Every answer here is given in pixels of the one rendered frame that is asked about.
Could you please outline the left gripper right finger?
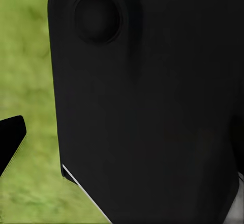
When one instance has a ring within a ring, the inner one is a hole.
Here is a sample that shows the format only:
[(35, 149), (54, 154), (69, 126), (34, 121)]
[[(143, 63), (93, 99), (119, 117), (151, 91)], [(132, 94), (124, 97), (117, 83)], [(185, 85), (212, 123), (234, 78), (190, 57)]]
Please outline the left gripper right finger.
[(244, 117), (232, 115), (228, 133), (244, 156)]

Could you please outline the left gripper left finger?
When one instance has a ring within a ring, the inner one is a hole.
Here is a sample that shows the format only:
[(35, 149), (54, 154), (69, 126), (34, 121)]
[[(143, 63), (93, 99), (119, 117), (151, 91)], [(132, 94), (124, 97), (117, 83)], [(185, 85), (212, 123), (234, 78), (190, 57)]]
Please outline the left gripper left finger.
[(22, 115), (0, 121), (0, 176), (26, 136)]

